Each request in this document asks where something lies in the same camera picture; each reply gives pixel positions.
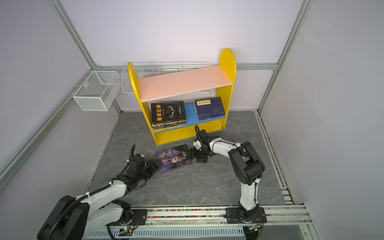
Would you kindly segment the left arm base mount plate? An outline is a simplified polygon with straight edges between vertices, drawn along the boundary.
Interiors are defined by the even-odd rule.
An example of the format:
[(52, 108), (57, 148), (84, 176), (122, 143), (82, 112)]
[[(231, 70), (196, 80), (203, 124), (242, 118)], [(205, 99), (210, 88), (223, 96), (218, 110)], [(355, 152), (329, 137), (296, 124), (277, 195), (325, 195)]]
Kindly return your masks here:
[(143, 226), (146, 224), (147, 214), (147, 209), (125, 210), (119, 224), (121, 226)]

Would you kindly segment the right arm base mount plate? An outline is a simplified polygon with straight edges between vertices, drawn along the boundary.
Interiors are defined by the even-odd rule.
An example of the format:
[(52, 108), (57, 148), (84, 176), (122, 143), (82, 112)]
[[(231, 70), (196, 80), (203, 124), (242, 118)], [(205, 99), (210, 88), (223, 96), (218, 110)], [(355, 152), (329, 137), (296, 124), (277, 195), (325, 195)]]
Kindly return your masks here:
[(267, 217), (264, 208), (256, 207), (250, 211), (243, 208), (226, 208), (224, 218), (228, 224), (265, 224)]

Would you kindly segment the thin yellow book underneath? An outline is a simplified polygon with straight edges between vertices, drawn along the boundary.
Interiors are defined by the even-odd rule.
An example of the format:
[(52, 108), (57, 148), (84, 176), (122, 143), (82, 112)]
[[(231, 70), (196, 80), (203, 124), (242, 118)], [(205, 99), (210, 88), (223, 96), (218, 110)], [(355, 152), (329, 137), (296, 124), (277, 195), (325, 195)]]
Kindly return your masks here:
[(169, 123), (160, 123), (152, 125), (154, 129), (162, 129), (162, 128), (171, 128), (175, 126), (183, 126), (187, 123), (187, 121), (177, 121), (177, 122), (169, 122)]

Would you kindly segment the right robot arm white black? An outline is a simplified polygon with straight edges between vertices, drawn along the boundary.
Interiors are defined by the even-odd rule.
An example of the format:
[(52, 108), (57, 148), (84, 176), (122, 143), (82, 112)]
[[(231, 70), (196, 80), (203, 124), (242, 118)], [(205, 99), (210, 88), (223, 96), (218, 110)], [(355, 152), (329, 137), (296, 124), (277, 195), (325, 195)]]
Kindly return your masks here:
[(220, 137), (211, 137), (206, 130), (195, 126), (196, 139), (189, 150), (190, 158), (206, 163), (209, 157), (222, 155), (230, 159), (236, 177), (241, 182), (239, 201), (242, 219), (254, 216), (259, 210), (258, 186), (266, 167), (250, 142), (233, 143)]

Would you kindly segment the black book white characters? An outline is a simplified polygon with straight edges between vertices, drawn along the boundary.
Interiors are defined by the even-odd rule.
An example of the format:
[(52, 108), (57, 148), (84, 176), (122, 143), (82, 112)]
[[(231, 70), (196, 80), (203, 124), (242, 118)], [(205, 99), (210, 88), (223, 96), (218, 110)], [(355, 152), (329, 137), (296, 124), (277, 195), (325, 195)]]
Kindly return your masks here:
[(157, 133), (157, 132), (161, 132), (161, 131), (173, 130), (173, 129), (184, 127), (184, 126), (186, 126), (186, 124), (155, 126), (155, 127), (153, 127), (153, 131), (155, 133)]

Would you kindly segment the navy book yellow label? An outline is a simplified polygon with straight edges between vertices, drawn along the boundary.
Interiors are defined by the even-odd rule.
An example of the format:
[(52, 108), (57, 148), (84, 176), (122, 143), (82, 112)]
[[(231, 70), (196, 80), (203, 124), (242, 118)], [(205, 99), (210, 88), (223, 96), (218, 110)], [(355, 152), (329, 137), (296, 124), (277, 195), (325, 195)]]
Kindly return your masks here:
[(225, 108), (220, 97), (194, 101), (195, 110), (198, 115), (210, 115), (225, 113)]
[(198, 115), (199, 121), (205, 121), (205, 120), (216, 119), (216, 118), (225, 118), (225, 117), (226, 117), (225, 113)]

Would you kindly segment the black book orange characters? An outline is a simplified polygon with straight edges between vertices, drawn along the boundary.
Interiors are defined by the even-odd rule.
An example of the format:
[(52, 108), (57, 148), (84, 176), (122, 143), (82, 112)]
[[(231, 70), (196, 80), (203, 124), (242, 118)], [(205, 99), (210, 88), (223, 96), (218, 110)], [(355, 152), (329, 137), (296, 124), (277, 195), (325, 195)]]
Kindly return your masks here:
[(152, 125), (186, 121), (187, 115), (183, 101), (170, 103), (151, 103)]

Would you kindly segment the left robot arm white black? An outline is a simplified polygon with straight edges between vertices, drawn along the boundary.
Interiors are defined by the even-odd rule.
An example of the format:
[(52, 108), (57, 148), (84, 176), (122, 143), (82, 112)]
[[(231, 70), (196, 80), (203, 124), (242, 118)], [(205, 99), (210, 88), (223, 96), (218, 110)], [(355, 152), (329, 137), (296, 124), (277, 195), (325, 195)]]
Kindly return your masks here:
[(125, 167), (108, 184), (77, 197), (62, 197), (38, 232), (39, 240), (82, 240), (93, 231), (112, 223), (134, 230), (142, 217), (120, 198), (140, 188), (158, 170), (156, 160), (146, 160), (131, 148)]

